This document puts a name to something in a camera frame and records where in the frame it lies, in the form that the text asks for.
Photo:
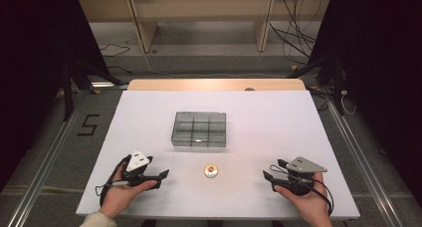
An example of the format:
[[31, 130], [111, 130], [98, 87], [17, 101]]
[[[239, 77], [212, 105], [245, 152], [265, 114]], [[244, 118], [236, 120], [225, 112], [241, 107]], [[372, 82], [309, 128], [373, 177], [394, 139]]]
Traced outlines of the dark curtain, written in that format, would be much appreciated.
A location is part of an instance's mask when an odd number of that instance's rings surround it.
[[346, 89], [422, 207], [422, 0], [330, 0], [312, 58], [337, 51]]
[[63, 86], [107, 73], [80, 0], [0, 0], [0, 191]]

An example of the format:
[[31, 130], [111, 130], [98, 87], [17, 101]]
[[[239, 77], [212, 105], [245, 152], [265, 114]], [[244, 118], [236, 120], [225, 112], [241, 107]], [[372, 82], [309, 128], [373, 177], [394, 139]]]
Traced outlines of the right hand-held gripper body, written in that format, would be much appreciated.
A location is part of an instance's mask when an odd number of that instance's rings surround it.
[[317, 172], [327, 172], [327, 169], [302, 156], [289, 162], [285, 170], [288, 172], [288, 189], [295, 195], [303, 196], [314, 187], [314, 175]]

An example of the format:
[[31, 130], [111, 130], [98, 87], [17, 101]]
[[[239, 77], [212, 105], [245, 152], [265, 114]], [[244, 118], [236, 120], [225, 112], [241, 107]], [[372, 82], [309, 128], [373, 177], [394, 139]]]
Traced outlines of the smoky clear compartment box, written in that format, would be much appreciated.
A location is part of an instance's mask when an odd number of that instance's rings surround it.
[[177, 112], [171, 142], [174, 146], [225, 147], [226, 114]]

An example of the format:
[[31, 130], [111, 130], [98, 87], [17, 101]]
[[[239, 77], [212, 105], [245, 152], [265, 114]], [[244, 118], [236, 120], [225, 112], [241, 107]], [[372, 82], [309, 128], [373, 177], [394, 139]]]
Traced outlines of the metal floor rail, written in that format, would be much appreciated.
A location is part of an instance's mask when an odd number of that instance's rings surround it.
[[332, 102], [328, 102], [328, 109], [387, 227], [404, 227], [393, 202], [365, 157], [345, 118], [339, 114]]
[[41, 193], [48, 175], [50, 174], [57, 158], [62, 150], [64, 143], [69, 135], [70, 128], [73, 126], [75, 117], [80, 109], [82, 101], [77, 101], [74, 104], [74, 110], [69, 114], [68, 118], [62, 123], [59, 132], [56, 135], [53, 143], [50, 145], [45, 158], [43, 159], [40, 168], [35, 174], [30, 185], [26, 188], [23, 197], [21, 198], [16, 209], [8, 221], [7, 227], [23, 227], [31, 210]]

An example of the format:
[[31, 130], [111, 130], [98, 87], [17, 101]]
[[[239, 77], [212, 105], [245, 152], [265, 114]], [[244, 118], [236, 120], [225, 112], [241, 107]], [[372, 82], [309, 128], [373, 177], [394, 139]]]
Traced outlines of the wooden table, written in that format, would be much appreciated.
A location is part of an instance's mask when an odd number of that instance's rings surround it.
[[299, 79], [137, 79], [129, 91], [304, 91]]

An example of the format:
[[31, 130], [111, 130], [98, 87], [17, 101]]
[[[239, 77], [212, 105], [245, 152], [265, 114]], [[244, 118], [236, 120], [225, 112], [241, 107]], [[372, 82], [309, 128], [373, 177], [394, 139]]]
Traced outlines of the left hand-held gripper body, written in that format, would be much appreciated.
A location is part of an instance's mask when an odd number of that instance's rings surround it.
[[137, 186], [145, 182], [144, 171], [149, 164], [147, 156], [139, 150], [135, 150], [124, 161], [126, 164], [122, 168], [121, 179], [126, 181], [128, 186]]

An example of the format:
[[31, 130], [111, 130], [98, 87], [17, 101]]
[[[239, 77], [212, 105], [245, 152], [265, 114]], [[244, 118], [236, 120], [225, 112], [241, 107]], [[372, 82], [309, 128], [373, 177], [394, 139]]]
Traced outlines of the black metal stand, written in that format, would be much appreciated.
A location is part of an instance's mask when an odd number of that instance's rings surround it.
[[307, 65], [294, 71], [288, 76], [288, 79], [297, 79], [307, 72], [319, 68], [319, 73], [316, 76], [316, 82], [322, 86], [333, 86], [333, 101], [334, 106], [340, 115], [344, 115], [341, 104], [342, 99], [342, 63], [336, 55], [323, 55], [320, 58], [309, 62]]
[[88, 75], [98, 76], [117, 86], [127, 85], [127, 82], [113, 77], [108, 70], [102, 71], [80, 59], [69, 60], [62, 67], [62, 85], [65, 99], [64, 121], [67, 121], [71, 117], [74, 110], [72, 82], [74, 82], [80, 90], [88, 90], [92, 86], [92, 82], [88, 78]]

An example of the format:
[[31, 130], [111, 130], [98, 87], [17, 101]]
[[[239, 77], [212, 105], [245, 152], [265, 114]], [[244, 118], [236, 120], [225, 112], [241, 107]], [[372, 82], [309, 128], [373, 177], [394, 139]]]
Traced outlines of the person's left hand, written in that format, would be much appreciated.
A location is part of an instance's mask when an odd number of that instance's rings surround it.
[[131, 201], [140, 193], [149, 190], [156, 184], [156, 181], [149, 180], [137, 186], [112, 186], [107, 194], [99, 213], [110, 219], [114, 219], [118, 214], [126, 210]]

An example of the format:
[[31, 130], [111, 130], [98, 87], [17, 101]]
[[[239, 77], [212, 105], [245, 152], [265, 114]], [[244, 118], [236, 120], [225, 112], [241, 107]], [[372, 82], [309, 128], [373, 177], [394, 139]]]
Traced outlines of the round yellow cartoon badge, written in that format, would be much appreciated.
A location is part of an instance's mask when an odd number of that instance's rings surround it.
[[219, 169], [215, 164], [207, 164], [204, 167], [204, 175], [207, 178], [214, 178], [218, 175]]

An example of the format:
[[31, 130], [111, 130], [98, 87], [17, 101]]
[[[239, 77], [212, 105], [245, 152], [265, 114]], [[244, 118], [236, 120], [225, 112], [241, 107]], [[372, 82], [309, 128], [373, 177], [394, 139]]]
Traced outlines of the person's right hand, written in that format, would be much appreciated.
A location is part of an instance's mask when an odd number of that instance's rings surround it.
[[294, 204], [301, 217], [311, 227], [332, 227], [327, 203], [317, 193], [297, 196], [283, 186], [276, 185], [274, 189]]

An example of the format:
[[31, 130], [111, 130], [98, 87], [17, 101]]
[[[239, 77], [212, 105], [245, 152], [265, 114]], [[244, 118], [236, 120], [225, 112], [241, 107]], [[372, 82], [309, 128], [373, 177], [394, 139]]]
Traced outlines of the light wooden shelf unit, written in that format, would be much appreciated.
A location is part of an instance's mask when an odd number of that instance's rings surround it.
[[79, 0], [90, 22], [130, 22], [142, 52], [150, 50], [159, 22], [246, 21], [257, 49], [266, 48], [272, 21], [323, 19], [330, 0]]

